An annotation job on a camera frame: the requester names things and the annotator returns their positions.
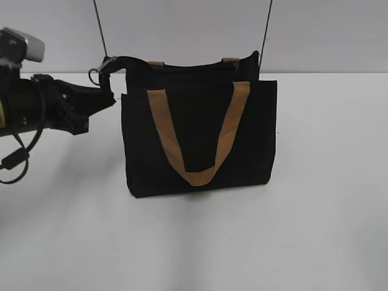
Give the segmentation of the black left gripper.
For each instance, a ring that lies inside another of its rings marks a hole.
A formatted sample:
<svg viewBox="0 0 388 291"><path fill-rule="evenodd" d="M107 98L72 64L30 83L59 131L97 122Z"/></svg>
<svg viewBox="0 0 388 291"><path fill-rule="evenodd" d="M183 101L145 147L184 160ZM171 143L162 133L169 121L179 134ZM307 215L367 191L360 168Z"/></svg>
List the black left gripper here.
<svg viewBox="0 0 388 291"><path fill-rule="evenodd" d="M112 92L75 86L50 75L33 75L45 101L44 128L81 135L89 132L89 118L116 103Z"/></svg>

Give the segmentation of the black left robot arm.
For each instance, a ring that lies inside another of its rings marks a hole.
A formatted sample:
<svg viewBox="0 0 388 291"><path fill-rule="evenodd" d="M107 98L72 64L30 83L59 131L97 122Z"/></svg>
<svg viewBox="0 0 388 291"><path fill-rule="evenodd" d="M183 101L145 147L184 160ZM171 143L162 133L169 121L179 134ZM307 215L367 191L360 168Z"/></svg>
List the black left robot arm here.
<svg viewBox="0 0 388 291"><path fill-rule="evenodd" d="M12 78L1 93L1 136L38 129L72 135L89 131L89 117L115 104L113 93L96 87L71 84L50 75Z"/></svg>

